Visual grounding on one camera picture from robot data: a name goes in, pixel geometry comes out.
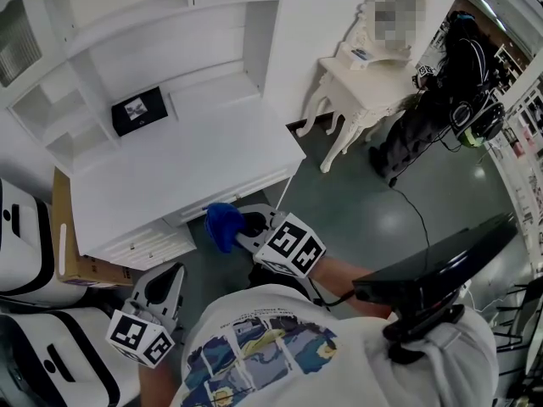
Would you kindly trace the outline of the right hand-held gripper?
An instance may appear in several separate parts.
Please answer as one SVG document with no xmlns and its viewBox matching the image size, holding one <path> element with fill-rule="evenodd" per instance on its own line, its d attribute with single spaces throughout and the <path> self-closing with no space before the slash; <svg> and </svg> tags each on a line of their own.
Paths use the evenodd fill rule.
<svg viewBox="0 0 543 407">
<path fill-rule="evenodd" d="M 306 278 L 326 246 L 296 215 L 258 203 L 239 209 L 245 228 L 235 240 L 256 263 L 285 276 Z"/>
</svg>

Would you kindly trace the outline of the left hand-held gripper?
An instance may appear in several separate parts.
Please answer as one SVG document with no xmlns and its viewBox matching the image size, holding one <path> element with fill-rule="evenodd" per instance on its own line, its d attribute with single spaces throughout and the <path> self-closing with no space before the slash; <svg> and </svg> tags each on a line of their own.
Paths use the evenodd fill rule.
<svg viewBox="0 0 543 407">
<path fill-rule="evenodd" d="M 181 263 L 164 263 L 145 272 L 109 323 L 106 341 L 124 357 L 155 368 L 175 342 L 171 335 L 181 328 L 182 284 L 186 269 Z"/>
</svg>

